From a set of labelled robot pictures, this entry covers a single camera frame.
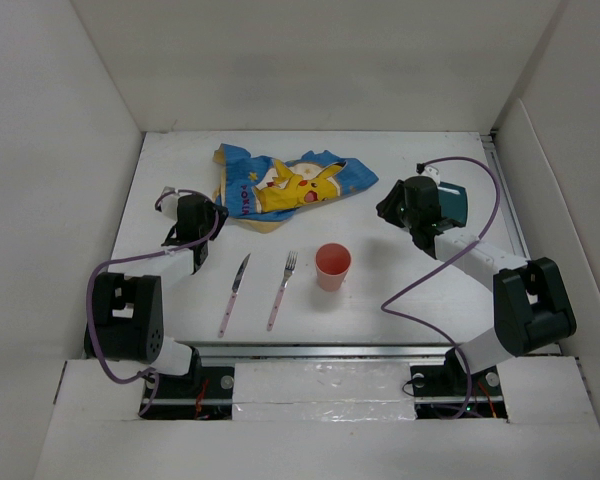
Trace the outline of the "blue Pikachu cloth placemat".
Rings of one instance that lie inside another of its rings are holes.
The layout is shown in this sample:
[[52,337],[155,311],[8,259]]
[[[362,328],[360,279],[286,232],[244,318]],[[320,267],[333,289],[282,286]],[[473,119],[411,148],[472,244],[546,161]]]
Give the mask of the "blue Pikachu cloth placemat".
[[363,192],[378,182],[359,159],[327,150],[283,161],[222,144],[213,161],[221,166],[215,202],[259,233],[276,230],[301,208]]

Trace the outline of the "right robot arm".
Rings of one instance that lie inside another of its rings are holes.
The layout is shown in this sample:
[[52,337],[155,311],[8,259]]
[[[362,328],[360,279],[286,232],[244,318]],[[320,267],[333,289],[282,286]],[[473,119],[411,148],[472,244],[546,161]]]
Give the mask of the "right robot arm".
[[466,227],[464,188],[424,175],[396,182],[376,207],[386,222],[405,229],[415,246],[450,263],[493,296],[493,326],[451,348],[443,364],[412,370],[420,397],[459,396],[496,365],[572,336],[576,319],[557,264],[507,253]]

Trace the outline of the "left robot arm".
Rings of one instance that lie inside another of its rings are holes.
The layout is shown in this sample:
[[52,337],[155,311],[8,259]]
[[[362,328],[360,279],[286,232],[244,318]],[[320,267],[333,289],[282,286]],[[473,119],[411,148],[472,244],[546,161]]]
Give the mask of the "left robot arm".
[[125,385],[161,375],[181,396],[202,387],[202,371],[192,365],[194,351],[164,333],[163,290],[195,274],[208,256],[208,243],[224,226],[229,210],[192,190],[161,194],[165,210],[175,200],[176,220],[157,251],[105,261],[94,268],[86,289],[85,353],[105,375]]

